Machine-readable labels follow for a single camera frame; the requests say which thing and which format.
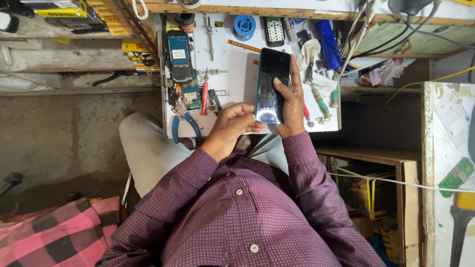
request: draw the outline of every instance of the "purple polka dot shirt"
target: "purple polka dot shirt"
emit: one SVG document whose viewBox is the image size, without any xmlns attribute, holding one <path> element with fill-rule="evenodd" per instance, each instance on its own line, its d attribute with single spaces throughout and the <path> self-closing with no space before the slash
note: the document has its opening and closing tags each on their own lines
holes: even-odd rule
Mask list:
<svg viewBox="0 0 475 267">
<path fill-rule="evenodd" d="M 98 266 L 384 266 L 355 230 L 307 132 L 284 139 L 289 176 L 202 149 L 167 173 Z"/>
</svg>

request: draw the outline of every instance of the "concrete floor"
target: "concrete floor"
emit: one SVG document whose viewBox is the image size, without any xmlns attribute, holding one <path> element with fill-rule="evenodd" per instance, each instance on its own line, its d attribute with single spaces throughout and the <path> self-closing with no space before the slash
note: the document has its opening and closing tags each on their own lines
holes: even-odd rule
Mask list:
<svg viewBox="0 0 475 267">
<path fill-rule="evenodd" d="M 160 92 L 0 97 L 0 179 L 25 176 L 0 199 L 0 215 L 60 205 L 69 193 L 122 195 L 129 168 L 119 124 L 135 111 L 161 120 Z"/>
</svg>

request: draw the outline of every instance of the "blue spool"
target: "blue spool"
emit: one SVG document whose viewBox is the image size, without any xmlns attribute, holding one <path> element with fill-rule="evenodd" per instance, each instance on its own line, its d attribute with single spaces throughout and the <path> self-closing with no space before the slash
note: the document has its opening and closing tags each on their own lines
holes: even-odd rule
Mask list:
<svg viewBox="0 0 475 267">
<path fill-rule="evenodd" d="M 252 38 L 256 30 L 256 21 L 252 16 L 239 15 L 234 19 L 233 34 L 239 41 L 247 41 Z"/>
</svg>

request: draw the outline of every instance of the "white work mat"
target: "white work mat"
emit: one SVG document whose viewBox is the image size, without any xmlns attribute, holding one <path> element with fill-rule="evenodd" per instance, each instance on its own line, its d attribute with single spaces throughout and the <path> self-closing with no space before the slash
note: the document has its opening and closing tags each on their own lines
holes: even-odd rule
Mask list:
<svg viewBox="0 0 475 267">
<path fill-rule="evenodd" d="M 234 18 L 236 15 L 224 15 L 224 14 L 209 14 L 211 18 L 211 24 L 214 26 L 214 21 L 223 21 L 224 25 L 222 28 L 218 29 L 218 33 L 213 31 L 213 47 L 215 50 L 214 55 L 214 63 L 209 62 L 209 44 L 208 44 L 208 36 L 206 35 L 206 28 L 199 30 L 191 34 L 194 42 L 192 43 L 194 46 L 194 50 L 191 52 L 191 59 L 193 67 L 203 71 L 208 66 L 208 69 L 215 69 L 218 68 L 219 70 L 227 70 L 229 73 L 227 74 L 220 74 L 220 75 L 209 75 L 209 89 L 215 90 L 229 90 L 230 94 L 227 96 L 218 96 L 219 102 L 221 107 L 224 109 L 228 106 L 231 106 L 238 102 L 244 102 L 246 104 L 255 105 L 256 104 L 256 90 L 257 90 L 257 75 L 259 72 L 259 66 L 254 64 L 254 60 L 259 61 L 259 53 L 242 49 L 237 46 L 233 46 L 228 44 L 228 39 L 233 41 L 243 43 L 255 48 L 266 48 L 266 36 L 264 33 L 264 29 L 262 28 L 262 18 L 259 16 L 253 16 L 256 20 L 256 30 L 254 32 L 253 37 L 246 41 L 239 41 L 237 40 L 234 35 L 232 34 Z M 202 14 L 196 14 L 196 28 L 200 29 L 205 26 L 205 16 Z M 300 31 L 301 24 L 298 24 L 300 28 L 297 28 L 296 31 Z M 282 51 L 285 50 L 286 53 L 297 55 L 299 51 L 292 52 L 291 46 L 288 44 L 289 40 L 286 36 L 285 44 L 281 47 L 271 48 L 274 50 Z M 222 53 L 219 50 L 219 54 L 217 53 L 217 48 L 223 48 Z M 202 51 L 206 55 L 204 58 L 201 57 Z M 300 72 L 300 76 L 302 82 L 304 80 L 304 71 Z M 306 130 L 309 132 L 329 132 L 329 131 L 338 131 L 338 116 L 337 116 L 337 109 L 330 108 L 330 98 L 324 97 L 324 101 L 328 106 L 330 113 L 333 115 L 329 122 L 325 122 L 324 124 L 318 124 L 316 118 L 317 117 L 324 117 L 322 111 L 320 110 L 317 101 L 315 100 L 311 88 L 308 85 L 302 84 L 304 89 L 304 100 L 305 104 L 308 108 L 310 113 L 310 118 L 314 122 L 315 126 L 313 129 L 310 129 L 307 126 L 307 121 L 305 118 L 302 118 L 304 121 L 304 125 Z M 167 112 L 167 136 L 172 138 L 171 134 L 171 125 L 173 122 L 173 117 L 175 113 L 171 111 L 171 106 L 167 103 L 166 104 L 166 112 Z M 211 131 L 214 122 L 216 120 L 216 116 L 212 112 L 208 112 L 208 115 L 200 115 L 200 110 L 194 110 L 190 112 L 190 115 L 195 119 L 198 126 L 201 129 L 201 136 L 208 136 L 209 132 Z M 262 129 L 262 134 L 268 133 L 277 133 L 275 127 L 272 124 L 266 124 L 266 127 Z M 194 137 L 195 132 L 189 123 L 186 121 L 180 122 L 178 127 L 178 136 L 179 137 Z"/>
</svg>

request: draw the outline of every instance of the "chair leg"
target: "chair leg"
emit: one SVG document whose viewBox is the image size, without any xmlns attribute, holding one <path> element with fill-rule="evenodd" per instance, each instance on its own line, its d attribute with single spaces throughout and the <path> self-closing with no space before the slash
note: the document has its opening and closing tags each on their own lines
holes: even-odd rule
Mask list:
<svg viewBox="0 0 475 267">
<path fill-rule="evenodd" d="M 127 200 L 129 199 L 129 188 L 130 188 L 130 182 L 132 181 L 132 173 L 130 172 L 129 173 L 129 178 L 127 179 L 127 183 L 125 185 L 125 190 L 123 192 L 123 197 L 122 197 L 122 201 L 121 201 L 121 205 L 124 207 L 124 208 L 127 208 Z"/>
</svg>

